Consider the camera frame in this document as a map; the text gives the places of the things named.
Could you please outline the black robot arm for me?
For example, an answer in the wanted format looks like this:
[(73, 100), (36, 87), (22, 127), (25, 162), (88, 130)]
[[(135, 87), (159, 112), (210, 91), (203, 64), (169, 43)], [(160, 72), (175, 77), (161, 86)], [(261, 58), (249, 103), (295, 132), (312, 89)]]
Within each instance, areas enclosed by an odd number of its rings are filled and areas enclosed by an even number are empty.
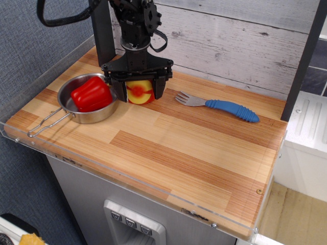
[(162, 97), (166, 81), (173, 76), (173, 61), (148, 52), (151, 37), (167, 37), (157, 28), (161, 14), (154, 1), (110, 1), (121, 27), (121, 46), (125, 53), (117, 60), (101, 66), (105, 82), (109, 83), (119, 100), (126, 102), (127, 82), (150, 80), (155, 99)]

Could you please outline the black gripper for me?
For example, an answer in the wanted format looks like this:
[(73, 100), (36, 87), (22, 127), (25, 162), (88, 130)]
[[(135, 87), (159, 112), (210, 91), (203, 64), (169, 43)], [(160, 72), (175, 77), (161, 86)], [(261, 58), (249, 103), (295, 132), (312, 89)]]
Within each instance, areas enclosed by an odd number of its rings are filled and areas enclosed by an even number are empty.
[(153, 92), (156, 100), (164, 93), (166, 80), (173, 77), (173, 61), (141, 51), (127, 50), (125, 54), (101, 65), (104, 81), (111, 84), (118, 99), (127, 102), (127, 87), (124, 81), (153, 79)]

